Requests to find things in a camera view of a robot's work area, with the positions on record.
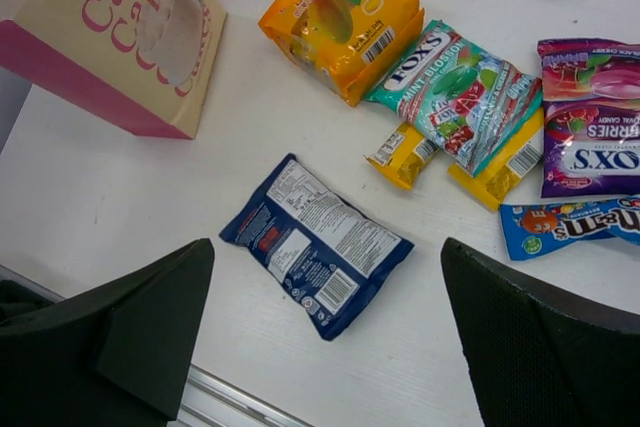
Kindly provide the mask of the dark blue snack packet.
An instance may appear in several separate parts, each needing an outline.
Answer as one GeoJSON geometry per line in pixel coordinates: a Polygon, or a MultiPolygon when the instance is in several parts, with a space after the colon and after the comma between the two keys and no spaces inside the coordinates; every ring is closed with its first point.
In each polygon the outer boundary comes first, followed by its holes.
{"type": "Polygon", "coordinates": [[[327,187],[292,153],[219,237],[246,249],[325,341],[352,324],[414,248],[327,187]]]}

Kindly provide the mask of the yellow snack bar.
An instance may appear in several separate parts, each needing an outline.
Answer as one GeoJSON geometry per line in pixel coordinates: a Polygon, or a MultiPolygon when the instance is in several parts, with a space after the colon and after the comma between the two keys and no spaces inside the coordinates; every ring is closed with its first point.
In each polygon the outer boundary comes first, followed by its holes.
{"type": "Polygon", "coordinates": [[[391,184],[411,190],[440,148],[403,122],[366,161],[391,184]]]}
{"type": "Polygon", "coordinates": [[[476,176],[458,164],[447,173],[468,194],[490,211],[497,211],[507,195],[541,161],[543,155],[544,111],[536,112],[476,176]]]}

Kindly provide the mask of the pink and cream paper bag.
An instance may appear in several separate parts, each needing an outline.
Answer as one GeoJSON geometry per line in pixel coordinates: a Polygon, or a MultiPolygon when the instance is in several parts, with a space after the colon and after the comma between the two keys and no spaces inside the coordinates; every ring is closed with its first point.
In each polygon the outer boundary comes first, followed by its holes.
{"type": "Polygon", "coordinates": [[[1,0],[3,68],[137,136],[197,135],[219,0],[1,0]]]}

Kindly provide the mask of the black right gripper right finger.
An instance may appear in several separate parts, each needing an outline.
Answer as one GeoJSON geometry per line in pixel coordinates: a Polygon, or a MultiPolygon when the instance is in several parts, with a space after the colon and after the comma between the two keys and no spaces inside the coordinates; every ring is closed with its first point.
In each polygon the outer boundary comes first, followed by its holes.
{"type": "Polygon", "coordinates": [[[485,425],[638,425],[638,315],[454,238],[444,242],[440,260],[485,425]]]}

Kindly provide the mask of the teal fox's mint candy bag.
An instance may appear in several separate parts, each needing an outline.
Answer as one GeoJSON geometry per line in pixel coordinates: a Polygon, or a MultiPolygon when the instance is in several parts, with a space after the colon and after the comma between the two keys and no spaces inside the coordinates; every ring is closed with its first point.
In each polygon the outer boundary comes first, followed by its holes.
{"type": "Polygon", "coordinates": [[[431,21],[365,99],[477,176],[542,103],[541,80],[431,21]]]}

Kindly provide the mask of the orange snack bag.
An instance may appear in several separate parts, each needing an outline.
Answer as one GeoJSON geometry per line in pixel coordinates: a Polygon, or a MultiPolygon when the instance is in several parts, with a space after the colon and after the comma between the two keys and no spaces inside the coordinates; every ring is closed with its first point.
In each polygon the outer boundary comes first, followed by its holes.
{"type": "Polygon", "coordinates": [[[420,0],[274,0],[262,32],[299,68],[357,105],[423,29],[420,0]]]}

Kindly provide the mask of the blue m&m's packet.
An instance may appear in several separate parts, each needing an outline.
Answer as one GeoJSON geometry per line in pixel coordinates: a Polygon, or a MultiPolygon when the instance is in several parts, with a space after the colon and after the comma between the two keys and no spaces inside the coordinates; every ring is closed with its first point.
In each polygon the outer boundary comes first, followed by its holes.
{"type": "Polygon", "coordinates": [[[509,258],[526,261],[579,241],[619,238],[639,243],[639,198],[499,208],[509,258]]]}

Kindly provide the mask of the purple fox's berries candy bag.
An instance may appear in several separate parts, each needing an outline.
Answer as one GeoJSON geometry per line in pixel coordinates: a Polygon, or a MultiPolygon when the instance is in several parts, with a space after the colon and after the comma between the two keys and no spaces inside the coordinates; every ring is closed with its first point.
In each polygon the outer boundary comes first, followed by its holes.
{"type": "Polygon", "coordinates": [[[543,198],[639,192],[639,46],[603,38],[537,44],[543,198]]]}

